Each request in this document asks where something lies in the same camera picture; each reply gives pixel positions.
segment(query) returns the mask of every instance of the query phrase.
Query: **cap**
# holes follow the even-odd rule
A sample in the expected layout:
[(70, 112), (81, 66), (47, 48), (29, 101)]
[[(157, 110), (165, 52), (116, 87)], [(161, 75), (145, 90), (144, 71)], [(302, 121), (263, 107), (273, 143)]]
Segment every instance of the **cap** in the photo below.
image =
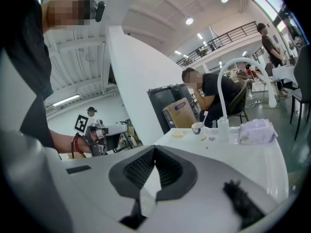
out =
[(97, 112), (97, 110), (95, 110), (94, 107), (89, 107), (89, 108), (87, 109), (87, 111), (95, 111), (95, 112)]
[(263, 29), (263, 28), (265, 28), (266, 27), (266, 25), (264, 25), (263, 23), (258, 23), (258, 25), (257, 25), (257, 31), (260, 33), (260, 31)]

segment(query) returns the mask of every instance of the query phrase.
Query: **white table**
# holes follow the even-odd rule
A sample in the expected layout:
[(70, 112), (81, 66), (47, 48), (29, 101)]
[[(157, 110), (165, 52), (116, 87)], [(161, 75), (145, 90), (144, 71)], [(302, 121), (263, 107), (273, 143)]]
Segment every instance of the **white table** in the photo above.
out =
[[(237, 143), (238, 127), (230, 128), (229, 143), (219, 142), (218, 129), (206, 128), (206, 131), (207, 138), (200, 141), (194, 138), (191, 129), (171, 129), (155, 145), (177, 148), (224, 162), (263, 187), (278, 203), (287, 199), (287, 170), (276, 139), (268, 144), (244, 146)], [(186, 134), (176, 138), (174, 132)]]
[(282, 66), (272, 69), (273, 78), (276, 80), (288, 79), (298, 85), (294, 76), (294, 66)]

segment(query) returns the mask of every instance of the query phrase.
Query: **black railing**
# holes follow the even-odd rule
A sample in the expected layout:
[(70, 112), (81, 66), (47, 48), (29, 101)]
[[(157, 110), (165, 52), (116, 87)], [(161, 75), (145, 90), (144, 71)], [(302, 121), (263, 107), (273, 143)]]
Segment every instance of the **black railing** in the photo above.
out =
[(202, 45), (195, 51), (189, 53), (187, 58), (182, 58), (177, 62), (179, 66), (185, 68), (196, 60), (208, 55), (209, 53), (246, 36), (258, 33), (257, 24), (255, 21), (242, 25), (236, 29), (233, 29), (225, 34), (218, 36), (215, 39)]

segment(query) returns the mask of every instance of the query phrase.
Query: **white pillar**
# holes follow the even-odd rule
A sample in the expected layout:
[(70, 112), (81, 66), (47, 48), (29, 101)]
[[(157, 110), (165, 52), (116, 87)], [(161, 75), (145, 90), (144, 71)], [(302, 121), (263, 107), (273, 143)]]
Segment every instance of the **white pillar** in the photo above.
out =
[(182, 68), (149, 45), (125, 35), (121, 26), (107, 27), (106, 36), (124, 106), (142, 143), (151, 145), (163, 131), (147, 91), (182, 83)]

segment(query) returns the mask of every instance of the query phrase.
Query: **man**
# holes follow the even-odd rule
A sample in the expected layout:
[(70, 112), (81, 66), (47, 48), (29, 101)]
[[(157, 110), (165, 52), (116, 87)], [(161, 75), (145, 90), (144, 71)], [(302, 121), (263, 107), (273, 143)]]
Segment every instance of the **man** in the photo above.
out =
[[(50, 131), (47, 124), (43, 100), (51, 85), (52, 66), (43, 34), (50, 29), (83, 25), (94, 12), (94, 1), (51, 0), (42, 7), (37, 0), (25, 1), (28, 8), (21, 8), (23, 14), (17, 18), (18, 26), (13, 25), (10, 41), (4, 45), (14, 68), (36, 95), (20, 131), (35, 137), (45, 147), (55, 148), (59, 153), (70, 153), (72, 136)], [(78, 138), (78, 147), (82, 152), (90, 152), (83, 137)]]
[[(190, 88), (193, 89), (195, 97), (198, 100), (199, 105), (202, 108), (200, 113), (200, 121), (204, 120), (204, 111), (208, 111), (207, 118), (205, 120), (205, 126), (212, 128), (213, 121), (223, 116), (222, 106), (217, 88), (218, 74), (206, 73), (201, 74), (193, 68), (189, 67), (182, 72), (181, 78)], [(204, 92), (203, 97), (200, 93), (200, 89)], [(225, 99), (226, 108), (237, 96), (241, 90), (237, 84), (226, 76), (222, 77), (222, 90)], [(240, 112), (243, 107), (240, 103), (237, 105), (235, 111)]]
[(88, 115), (89, 117), (95, 116), (95, 112), (97, 112), (97, 110), (95, 110), (94, 107), (89, 107), (89, 108), (87, 109), (87, 115)]
[[(259, 23), (257, 25), (257, 31), (261, 34), (261, 41), (262, 45), (266, 49), (266, 51), (269, 54), (270, 61), (271, 63), (275, 66), (278, 67), (278, 65), (282, 66), (283, 65), (283, 58), (280, 55), (280, 53), (277, 51), (276, 46), (273, 44), (272, 40), (267, 36), (268, 30), (266, 26), (263, 23)], [(277, 88), (279, 90), (279, 94), (281, 97), (286, 97), (287, 94), (285, 93), (285, 90), (283, 89), (283, 83), (284, 81), (278, 81)]]

